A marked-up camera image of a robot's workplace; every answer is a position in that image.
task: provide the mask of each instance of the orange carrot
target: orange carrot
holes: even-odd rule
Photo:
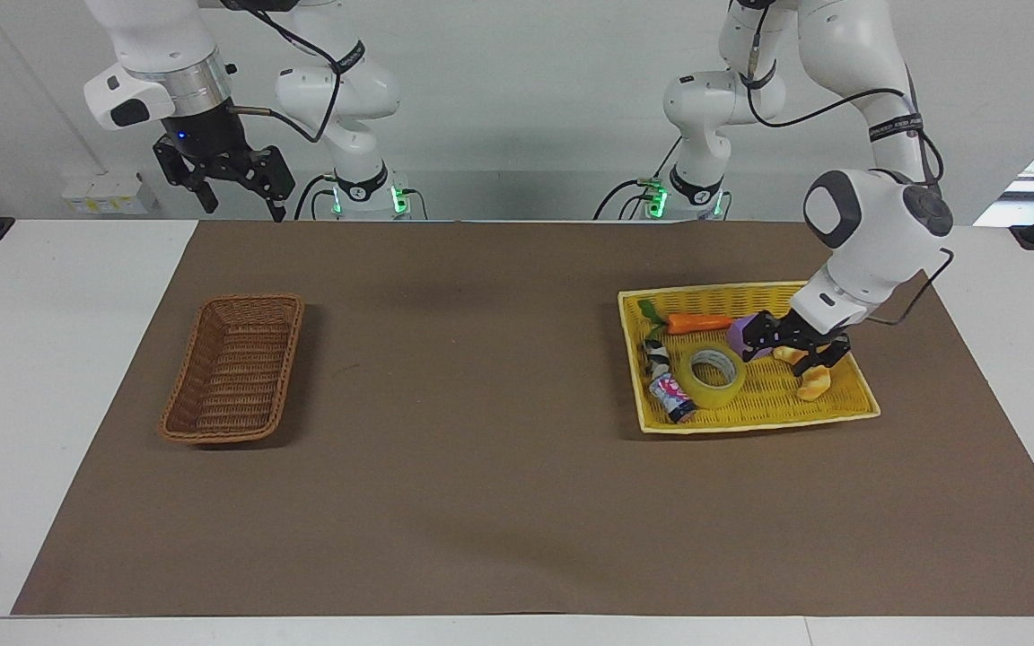
[[[716,314],[669,314],[669,334],[689,335],[691,332],[725,330],[735,318]]]

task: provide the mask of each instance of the toy carrot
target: toy carrot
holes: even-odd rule
[[[735,318],[719,314],[669,314],[668,318],[663,318],[657,313],[657,306],[649,300],[641,300],[637,305],[640,306],[641,314],[644,314],[645,318],[657,324],[653,334],[665,328],[670,335],[690,335],[692,332],[725,330],[735,322]]]

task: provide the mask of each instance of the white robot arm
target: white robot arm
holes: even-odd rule
[[[261,195],[275,221],[284,217],[284,201],[295,187],[276,147],[251,150],[241,115],[275,116],[267,107],[235,105],[229,74],[217,45],[199,17],[195,0],[86,0],[91,13],[110,33],[119,62],[87,83],[86,101],[102,127],[160,119],[166,134],[154,151],[170,183],[197,195],[207,213],[217,209],[208,179],[234,180]],[[343,52],[328,66],[283,70],[276,93],[283,110],[322,136],[334,160],[333,179],[341,188],[337,210],[372,217],[394,217],[403,202],[393,173],[382,160],[377,140],[359,119],[394,114],[398,82],[365,55],[340,0],[221,0],[221,5],[264,17],[291,12],[295,31],[283,33],[308,54],[295,34],[324,52]],[[330,107],[330,118],[324,122]]]
[[[923,121],[886,0],[733,0],[721,37],[730,69],[677,79],[665,94],[665,114],[682,136],[665,181],[668,208],[705,217],[719,199],[731,155],[722,126],[804,121],[768,121],[785,103],[776,54],[793,17],[805,71],[864,115],[877,166],[829,172],[813,184],[805,221],[832,257],[792,299],[787,316],[762,312],[743,330],[746,359],[787,344],[809,350],[797,364],[804,371],[841,360],[846,328],[935,259],[952,217],[924,153]]]

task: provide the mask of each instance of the empty basket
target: empty basket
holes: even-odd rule
[[[209,300],[197,312],[159,434],[183,444],[269,436],[282,420],[305,303],[291,295]]]

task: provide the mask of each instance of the purple object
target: purple object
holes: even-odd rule
[[[727,334],[727,338],[729,338],[729,347],[731,347],[731,350],[735,351],[736,355],[740,357],[743,357],[744,350],[748,349],[747,344],[744,344],[744,328],[748,324],[751,324],[754,318],[756,318],[756,315],[752,314],[751,316],[737,319],[736,322],[729,327],[729,334]],[[761,351],[756,352],[756,357],[753,357],[752,359],[768,357],[771,353],[772,348],[763,348]]]

